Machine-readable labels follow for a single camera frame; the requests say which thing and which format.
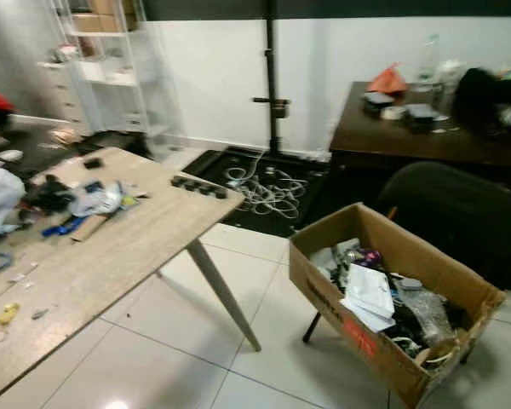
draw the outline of wooden table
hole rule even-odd
[[[330,144],[332,166],[378,166],[413,160],[439,160],[454,164],[484,164],[511,168],[511,138],[487,141],[457,127],[452,119],[437,122],[445,133],[415,133],[400,121],[373,118],[362,109],[367,83],[353,83]],[[431,93],[407,92],[396,105],[430,103]]]
[[[0,293],[8,279],[30,271],[31,262],[38,263],[23,281],[0,296],[0,313],[5,304],[20,304],[7,327],[7,337],[0,342],[0,394],[183,249],[254,349],[260,350],[233,295],[198,241],[240,205],[243,197],[228,191],[226,199],[217,199],[172,187],[173,170],[118,148],[102,149],[89,157],[101,158],[104,167],[86,170],[77,158],[49,172],[69,185],[118,180],[135,184],[152,196],[119,212],[81,243],[72,243],[67,236],[42,239],[39,232],[53,224],[51,218],[0,239],[0,250],[11,251],[16,260],[0,273]],[[28,281],[34,285],[26,289]],[[42,318],[31,319],[36,310],[45,308],[49,311]]]

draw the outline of tangled cables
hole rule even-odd
[[[225,170],[227,185],[244,195],[244,202],[239,208],[242,211],[265,216],[277,212],[286,219],[299,217],[299,199],[305,194],[307,181],[293,179],[282,170],[271,166],[266,168],[265,174],[274,177],[274,183],[264,185],[256,175],[257,165],[263,157],[259,154],[252,163],[250,170],[244,168],[229,168]]]

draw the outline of plastic bottle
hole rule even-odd
[[[422,51],[422,58],[420,59],[420,67],[416,75],[416,92],[428,92],[433,86],[433,77],[435,69],[437,68],[438,61],[438,41],[439,35],[433,34],[428,37],[427,42],[424,44]]]

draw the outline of orange bag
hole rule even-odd
[[[371,84],[369,84],[367,90],[382,92],[383,94],[406,91],[407,84],[399,75],[398,70],[395,69],[396,66],[398,66],[397,62],[378,74]]]

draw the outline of cardboard box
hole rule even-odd
[[[96,14],[72,14],[74,25],[79,32],[101,32],[100,19]]]
[[[123,12],[125,14],[134,14],[135,5],[133,0],[122,0]],[[91,9],[95,14],[115,14],[113,7],[114,0],[90,0]]]
[[[120,17],[116,17],[115,15],[99,15],[100,18],[100,27],[103,32],[122,32],[122,24]],[[136,29],[136,17],[133,14],[126,14],[125,21],[127,23],[127,30],[135,30]]]
[[[366,328],[339,303],[343,295],[309,261],[315,251],[354,237],[363,247],[379,250],[388,271],[419,279],[429,290],[465,308],[466,332],[437,372],[416,364],[383,333]],[[421,403],[470,351],[504,299],[473,270],[363,204],[352,204],[291,237],[290,279],[409,408]]]

